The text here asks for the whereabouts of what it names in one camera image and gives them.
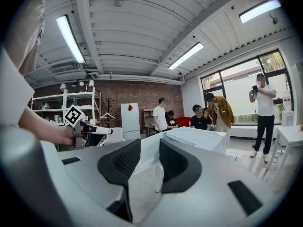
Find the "clothes hanger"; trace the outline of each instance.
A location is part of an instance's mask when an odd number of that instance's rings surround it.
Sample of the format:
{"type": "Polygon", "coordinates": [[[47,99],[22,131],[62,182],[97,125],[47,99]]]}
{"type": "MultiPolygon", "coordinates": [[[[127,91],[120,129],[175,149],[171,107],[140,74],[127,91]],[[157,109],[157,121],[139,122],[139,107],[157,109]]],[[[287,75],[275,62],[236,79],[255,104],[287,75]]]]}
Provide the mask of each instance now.
{"type": "Polygon", "coordinates": [[[106,113],[105,115],[101,116],[100,119],[107,119],[107,118],[111,118],[111,119],[114,119],[115,117],[114,116],[111,116],[109,113],[106,113]]]}

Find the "black t-shirt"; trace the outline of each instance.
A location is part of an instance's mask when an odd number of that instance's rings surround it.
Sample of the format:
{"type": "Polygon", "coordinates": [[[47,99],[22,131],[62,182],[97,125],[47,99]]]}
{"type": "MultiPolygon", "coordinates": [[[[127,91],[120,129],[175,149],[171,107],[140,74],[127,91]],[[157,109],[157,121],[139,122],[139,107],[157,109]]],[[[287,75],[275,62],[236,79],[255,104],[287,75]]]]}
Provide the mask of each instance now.
{"type": "Polygon", "coordinates": [[[209,118],[206,119],[203,116],[198,118],[197,116],[194,116],[190,120],[190,127],[194,126],[196,129],[206,130],[207,125],[211,123],[212,121],[209,118]]]}
{"type": "Polygon", "coordinates": [[[175,122],[175,119],[174,118],[166,118],[166,122],[167,122],[167,125],[168,126],[176,126],[176,122],[175,122]]]}

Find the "ceiling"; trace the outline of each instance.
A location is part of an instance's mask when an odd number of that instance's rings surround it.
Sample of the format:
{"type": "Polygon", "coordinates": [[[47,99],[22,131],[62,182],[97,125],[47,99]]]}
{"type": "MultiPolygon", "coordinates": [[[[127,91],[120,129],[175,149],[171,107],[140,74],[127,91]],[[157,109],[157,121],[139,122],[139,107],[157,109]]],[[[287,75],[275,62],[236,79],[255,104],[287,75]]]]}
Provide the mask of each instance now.
{"type": "Polygon", "coordinates": [[[239,14],[266,0],[47,0],[45,31],[33,87],[85,79],[87,73],[180,80],[228,53],[292,27],[284,11],[242,24],[239,14]],[[56,18],[67,14],[85,56],[75,64],[56,18]],[[204,48],[174,70],[168,67],[197,42],[204,48]]]}

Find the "white pants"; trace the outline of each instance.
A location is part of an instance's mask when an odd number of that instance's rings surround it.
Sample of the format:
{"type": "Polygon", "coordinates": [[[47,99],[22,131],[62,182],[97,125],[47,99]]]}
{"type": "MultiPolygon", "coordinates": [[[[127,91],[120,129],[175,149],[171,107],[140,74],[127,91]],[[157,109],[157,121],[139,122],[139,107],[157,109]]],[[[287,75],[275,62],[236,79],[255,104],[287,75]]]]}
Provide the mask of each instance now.
{"type": "Polygon", "coordinates": [[[217,117],[217,122],[216,122],[216,127],[214,129],[214,131],[217,132],[224,132],[227,133],[227,145],[226,147],[229,148],[229,136],[230,136],[230,128],[223,122],[221,117],[217,117]]]}

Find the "brick wall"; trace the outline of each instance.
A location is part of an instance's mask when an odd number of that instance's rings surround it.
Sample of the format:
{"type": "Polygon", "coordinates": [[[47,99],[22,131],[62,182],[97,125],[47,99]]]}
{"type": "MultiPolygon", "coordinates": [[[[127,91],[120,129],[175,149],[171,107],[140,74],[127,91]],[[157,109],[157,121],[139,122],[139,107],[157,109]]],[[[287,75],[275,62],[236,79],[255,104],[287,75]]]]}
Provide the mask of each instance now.
{"type": "MultiPolygon", "coordinates": [[[[60,94],[60,84],[36,89],[34,97],[47,96],[53,94],[60,94]]],[[[80,92],[84,87],[70,87],[66,85],[69,93],[80,92]]],[[[158,99],[164,97],[167,100],[167,106],[165,111],[173,110],[175,112],[175,118],[184,117],[183,101],[181,87],[175,85],[148,83],[148,82],[127,82],[127,81],[95,81],[96,91],[101,93],[102,104],[107,104],[106,98],[111,97],[114,99],[110,114],[115,119],[110,120],[110,127],[121,127],[121,106],[125,103],[138,103],[139,104],[139,116],[140,125],[143,124],[143,109],[153,109],[158,104],[158,99]]],[[[78,100],[78,105],[90,104],[90,100],[82,99],[78,100]]],[[[101,115],[105,114],[106,110],[101,107],[101,115]]],[[[50,118],[53,118],[53,114],[48,113],[50,118]]],[[[91,117],[91,112],[85,112],[87,116],[91,117]]],[[[102,126],[106,127],[107,123],[102,122],[102,126]]]]}

